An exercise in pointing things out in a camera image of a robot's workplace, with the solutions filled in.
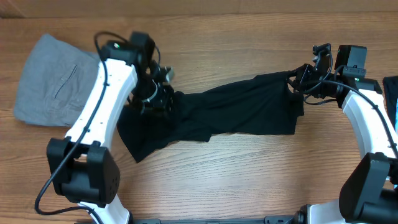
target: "wooden table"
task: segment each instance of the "wooden table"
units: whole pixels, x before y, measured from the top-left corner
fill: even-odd
[[[174,88],[198,93],[291,70],[312,45],[368,47],[367,77],[398,73],[397,13],[263,14],[98,19],[0,20],[0,223],[71,223],[85,212],[41,217],[34,200],[50,172],[45,147],[67,128],[24,124],[12,115],[24,62],[46,32],[94,51],[93,35],[148,32],[173,65]],[[290,215],[306,203],[338,198],[359,159],[352,127],[334,103],[305,105],[294,136],[221,134],[209,143],[178,142],[136,164],[116,133],[119,196],[136,218],[259,218]],[[50,187],[44,210],[69,207]]]

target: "robotic arm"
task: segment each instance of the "robotic arm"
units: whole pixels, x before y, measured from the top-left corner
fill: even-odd
[[[53,186],[57,194],[88,210],[95,223],[184,222],[133,220],[131,212],[122,206],[117,196],[120,172],[109,153],[126,99],[142,114],[150,113],[164,119],[172,117],[174,90],[169,84],[174,73],[172,68],[162,68],[152,60],[154,49],[155,43],[147,34],[136,32],[129,42],[109,41],[104,45],[101,50],[104,63],[99,64],[96,83],[80,117],[65,139],[51,139],[47,146],[52,174],[71,148],[77,148],[54,177]],[[398,160],[394,154],[398,137],[392,124],[386,122],[379,84],[364,78],[366,48],[341,45],[333,77],[330,44],[314,46],[313,53],[315,65],[305,64],[296,69],[295,79],[289,80],[289,84],[299,94],[336,99],[354,127],[362,158],[343,186],[339,199],[322,205],[305,205],[294,216],[269,216],[261,220],[190,220],[190,223],[398,223],[397,192],[383,189],[388,177],[393,184],[398,184]],[[107,90],[87,133],[80,139],[100,99],[106,75]],[[86,156],[85,161],[78,159],[82,155]]]

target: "tan background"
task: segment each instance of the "tan background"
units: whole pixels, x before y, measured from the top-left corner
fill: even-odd
[[[139,17],[131,17],[135,15],[128,8],[111,1],[101,1],[103,5],[98,5],[107,10],[97,12],[89,1],[79,1],[81,7],[56,2],[0,4],[3,17],[77,17],[0,20],[0,223],[61,224],[88,219],[85,212],[41,217],[33,209],[50,175],[45,147],[50,138],[62,138],[67,131],[26,125],[12,115],[24,62],[44,33],[94,51],[93,35],[99,30],[125,37],[132,30],[148,32],[160,47],[162,63],[175,67],[174,88],[185,93],[294,69],[311,62],[313,44],[326,42],[332,44],[334,55],[340,44],[367,46],[367,76],[380,84],[383,77],[398,74],[398,13],[362,12],[394,11],[397,4],[392,1],[352,1],[355,7],[341,6],[345,1],[333,1],[328,7],[314,1],[306,1],[307,5],[303,1],[162,1],[180,4],[155,7],[145,3],[131,9],[141,13]],[[192,14],[283,13],[176,16],[185,14],[176,10],[179,7],[192,9]],[[307,13],[291,13],[299,9]],[[158,12],[174,16],[148,16]],[[119,196],[124,206],[136,218],[164,220],[293,214],[306,203],[338,198],[359,162],[352,127],[334,103],[305,105],[294,136],[222,134],[209,143],[175,143],[139,164],[117,133],[112,147],[121,170]],[[55,195],[52,187],[41,203],[44,210],[71,205]]]

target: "garment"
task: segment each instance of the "garment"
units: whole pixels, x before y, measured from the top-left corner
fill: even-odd
[[[121,139],[140,162],[172,141],[209,141],[212,134],[294,134],[303,96],[290,92],[293,72],[258,75],[204,93],[175,93],[175,119],[140,115],[124,107],[118,121]]]
[[[384,94],[386,95],[387,114],[393,126],[396,124],[398,76],[383,79]]]
[[[29,124],[73,125],[94,86],[99,62],[96,54],[44,34],[22,71],[14,116]]]

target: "gray fabric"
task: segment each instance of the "gray fabric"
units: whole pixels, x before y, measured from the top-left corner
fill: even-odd
[[[96,54],[44,34],[25,63],[14,116],[29,124],[73,125],[94,86],[99,62]]]

